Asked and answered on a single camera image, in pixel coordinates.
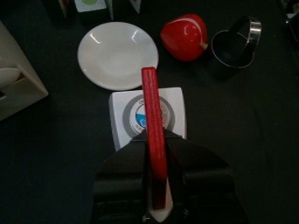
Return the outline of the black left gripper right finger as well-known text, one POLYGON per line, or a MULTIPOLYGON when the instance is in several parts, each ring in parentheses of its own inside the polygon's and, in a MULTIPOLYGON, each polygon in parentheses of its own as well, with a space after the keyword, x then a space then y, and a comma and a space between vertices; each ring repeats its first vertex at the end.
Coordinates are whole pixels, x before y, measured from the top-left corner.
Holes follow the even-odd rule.
POLYGON ((248 224, 233 173, 209 149, 164 132, 173 208, 167 224, 248 224))

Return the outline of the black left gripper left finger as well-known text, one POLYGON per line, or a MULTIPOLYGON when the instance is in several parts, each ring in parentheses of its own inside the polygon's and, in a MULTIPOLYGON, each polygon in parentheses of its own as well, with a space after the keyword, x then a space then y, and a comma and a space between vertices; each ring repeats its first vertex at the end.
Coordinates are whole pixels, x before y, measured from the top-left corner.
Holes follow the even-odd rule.
POLYGON ((143 224, 145 214, 145 132, 105 160, 93 184, 89 224, 143 224))

